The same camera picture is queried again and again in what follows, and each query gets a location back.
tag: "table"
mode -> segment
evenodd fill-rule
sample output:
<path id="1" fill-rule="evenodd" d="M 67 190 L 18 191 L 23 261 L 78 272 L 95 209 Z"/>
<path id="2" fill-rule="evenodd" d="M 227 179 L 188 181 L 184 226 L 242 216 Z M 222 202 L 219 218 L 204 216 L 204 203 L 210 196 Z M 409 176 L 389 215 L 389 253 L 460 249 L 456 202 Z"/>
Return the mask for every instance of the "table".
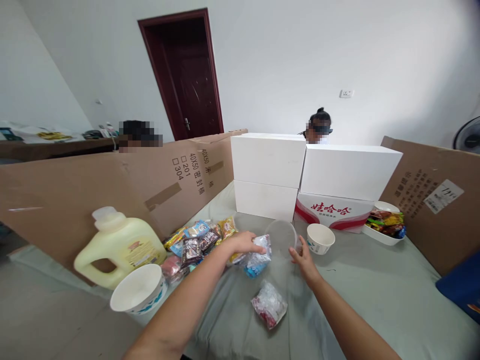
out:
<path id="1" fill-rule="evenodd" d="M 239 230 L 260 235 L 273 221 L 236 213 L 235 208 L 231 183 L 188 224 L 235 214 Z M 294 226 L 306 237 L 306 223 Z M 334 233 L 336 241 L 327 254 L 312 254 L 315 265 L 403 360 L 479 358 L 480 326 L 436 289 L 439 274 L 410 240 L 386 246 L 364 234 Z M 256 279 L 239 268 L 225 271 L 185 355 L 194 360 L 345 358 L 299 270 L 279 251 L 283 246 L 282 241 L 272 244 L 273 259 Z M 12 259 L 106 299 L 112 293 L 89 287 L 33 246 Z M 262 280 L 272 282 L 288 302 L 286 315 L 270 332 L 250 303 Z M 132 317 L 145 326 L 156 310 Z"/>

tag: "cardboard box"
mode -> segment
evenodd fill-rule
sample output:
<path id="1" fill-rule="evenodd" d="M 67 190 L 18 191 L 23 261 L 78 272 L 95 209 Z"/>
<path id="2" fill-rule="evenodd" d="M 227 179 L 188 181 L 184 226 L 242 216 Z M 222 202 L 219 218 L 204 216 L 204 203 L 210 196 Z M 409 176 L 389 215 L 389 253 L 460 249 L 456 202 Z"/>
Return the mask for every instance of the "cardboard box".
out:
<path id="1" fill-rule="evenodd" d="M 406 235 L 444 276 L 480 251 L 480 155 L 387 136 L 381 144 L 403 157 L 380 199 L 404 212 Z"/>
<path id="2" fill-rule="evenodd" d="M 97 232 L 94 210 L 113 206 L 167 237 L 233 180 L 230 137 L 245 131 L 2 165 L 0 221 L 86 280 L 73 263 Z M 109 261 L 95 265 L 113 269 Z"/>
<path id="3" fill-rule="evenodd" d="M 239 213 L 291 222 L 298 189 L 234 180 L 236 210 Z"/>
<path id="4" fill-rule="evenodd" d="M 377 201 L 402 153 L 381 146 L 306 146 L 300 192 Z"/>
<path id="5" fill-rule="evenodd" d="M 297 188 L 306 141 L 300 135 L 249 133 L 231 138 L 235 180 Z"/>
<path id="6" fill-rule="evenodd" d="M 373 201 L 299 192 L 293 219 L 359 234 L 373 207 Z"/>

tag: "paper cup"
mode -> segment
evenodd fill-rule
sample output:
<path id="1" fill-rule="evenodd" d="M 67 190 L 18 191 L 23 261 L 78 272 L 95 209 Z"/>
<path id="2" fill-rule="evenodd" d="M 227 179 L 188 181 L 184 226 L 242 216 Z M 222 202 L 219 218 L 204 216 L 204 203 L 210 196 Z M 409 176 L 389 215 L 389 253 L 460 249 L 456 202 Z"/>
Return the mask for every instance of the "paper cup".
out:
<path id="1" fill-rule="evenodd" d="M 307 244 L 312 253 L 324 255 L 335 243 L 335 234 L 328 227 L 310 224 L 306 228 Z"/>
<path id="2" fill-rule="evenodd" d="M 115 288 L 110 308 L 116 312 L 134 315 L 148 313 L 167 293 L 167 282 L 162 268 L 147 264 L 128 274 Z"/>

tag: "white foam box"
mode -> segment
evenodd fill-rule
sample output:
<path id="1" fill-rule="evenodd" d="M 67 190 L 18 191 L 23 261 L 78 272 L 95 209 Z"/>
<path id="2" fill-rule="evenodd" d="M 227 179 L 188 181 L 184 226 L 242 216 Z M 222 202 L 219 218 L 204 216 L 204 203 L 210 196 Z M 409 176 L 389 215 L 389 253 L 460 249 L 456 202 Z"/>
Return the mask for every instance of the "white foam box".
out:
<path id="1" fill-rule="evenodd" d="M 377 201 L 402 155 L 382 146 L 308 144 L 300 192 Z"/>
<path id="2" fill-rule="evenodd" d="M 234 180 L 239 213 L 291 222 L 298 188 Z"/>
<path id="3" fill-rule="evenodd" d="M 233 178 L 298 189 L 305 157 L 304 137 L 265 133 L 244 135 L 230 138 Z"/>
<path id="4" fill-rule="evenodd" d="M 374 204 L 374 201 L 299 192 L 293 219 L 359 234 Z"/>

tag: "person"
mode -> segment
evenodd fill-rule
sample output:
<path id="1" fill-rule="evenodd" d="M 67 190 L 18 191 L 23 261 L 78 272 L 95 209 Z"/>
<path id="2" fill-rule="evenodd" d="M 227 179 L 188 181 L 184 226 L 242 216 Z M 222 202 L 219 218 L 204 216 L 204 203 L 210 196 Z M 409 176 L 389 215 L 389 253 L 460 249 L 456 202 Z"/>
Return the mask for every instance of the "person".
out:
<path id="1" fill-rule="evenodd" d="M 310 116 L 305 131 L 300 132 L 299 135 L 303 135 L 309 144 L 330 144 L 329 134 L 333 131 L 331 126 L 330 114 L 321 107 Z"/>
<path id="2" fill-rule="evenodd" d="M 266 252 L 265 248 L 252 243 L 255 237 L 249 231 L 238 232 L 217 246 L 166 299 L 123 359 L 180 359 L 227 260 L 235 253 Z M 313 291 L 345 358 L 400 360 L 387 342 L 323 279 L 308 245 L 303 237 L 299 236 L 299 239 L 302 244 L 300 253 L 289 249 L 292 262 L 300 267 L 301 275 Z"/>

